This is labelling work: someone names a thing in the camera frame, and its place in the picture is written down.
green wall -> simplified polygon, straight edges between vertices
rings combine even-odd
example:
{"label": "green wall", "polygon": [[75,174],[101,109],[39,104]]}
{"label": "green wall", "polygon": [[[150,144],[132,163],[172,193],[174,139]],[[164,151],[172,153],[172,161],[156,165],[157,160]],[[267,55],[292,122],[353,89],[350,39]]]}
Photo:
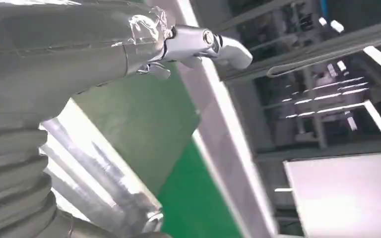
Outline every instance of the green wall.
{"label": "green wall", "polygon": [[163,231],[173,238],[240,238],[195,144],[189,143],[161,188]]}

protective cover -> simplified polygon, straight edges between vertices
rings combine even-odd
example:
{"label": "protective cover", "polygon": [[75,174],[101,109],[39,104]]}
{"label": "protective cover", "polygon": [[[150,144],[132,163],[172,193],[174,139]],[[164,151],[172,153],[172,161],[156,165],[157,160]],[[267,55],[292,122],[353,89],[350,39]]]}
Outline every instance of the protective cover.
{"label": "protective cover", "polygon": [[163,42],[172,22],[129,1],[0,0],[0,52],[22,56]]}

robot end effector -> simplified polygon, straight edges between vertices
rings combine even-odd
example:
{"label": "robot end effector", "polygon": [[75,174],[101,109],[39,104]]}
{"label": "robot end effector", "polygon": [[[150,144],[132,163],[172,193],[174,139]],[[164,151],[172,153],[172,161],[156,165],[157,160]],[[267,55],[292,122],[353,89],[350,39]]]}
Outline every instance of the robot end effector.
{"label": "robot end effector", "polygon": [[170,37],[164,41],[164,49],[137,71],[139,74],[152,73],[160,78],[168,78],[170,71],[161,63],[179,61],[189,68],[194,68],[200,57],[207,57],[219,64],[229,64],[236,69],[247,68],[253,56],[240,42],[214,34],[206,28],[175,25]]}

steel beam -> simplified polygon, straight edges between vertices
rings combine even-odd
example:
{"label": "steel beam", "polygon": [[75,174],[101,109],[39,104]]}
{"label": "steel beam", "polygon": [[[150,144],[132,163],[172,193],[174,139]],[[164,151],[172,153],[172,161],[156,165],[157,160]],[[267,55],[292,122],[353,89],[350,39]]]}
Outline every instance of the steel beam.
{"label": "steel beam", "polygon": [[249,21],[251,19],[254,19],[258,16],[261,16],[265,13],[271,12],[273,10],[276,10],[282,6],[285,6],[293,2],[295,2],[295,0],[273,0],[269,3],[262,4],[261,6],[255,7],[252,10],[249,10],[245,13],[235,16],[228,21],[225,21],[221,23],[220,25],[214,27],[213,30],[217,33],[223,32],[245,21]]}

metal structure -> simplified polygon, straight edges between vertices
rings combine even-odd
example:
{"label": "metal structure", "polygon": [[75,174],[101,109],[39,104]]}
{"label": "metal structure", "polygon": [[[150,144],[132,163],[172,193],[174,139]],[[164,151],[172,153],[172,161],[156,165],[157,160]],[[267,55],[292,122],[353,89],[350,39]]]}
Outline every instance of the metal structure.
{"label": "metal structure", "polygon": [[[219,9],[235,5],[214,2]],[[260,189],[269,196],[279,233],[332,235],[315,233],[313,223],[306,228],[298,219],[298,205],[307,201],[302,196],[293,199],[282,162],[381,153],[381,59],[367,50],[375,49],[381,57],[381,1],[368,1],[358,8],[364,13],[356,9],[355,15],[350,9],[357,1],[259,2],[240,1],[252,9],[229,7],[228,14],[207,14],[201,3],[195,6],[203,24],[221,22],[214,24],[216,29],[237,32],[254,55],[246,70],[217,69],[257,154]],[[314,191],[306,184],[304,192]]]}

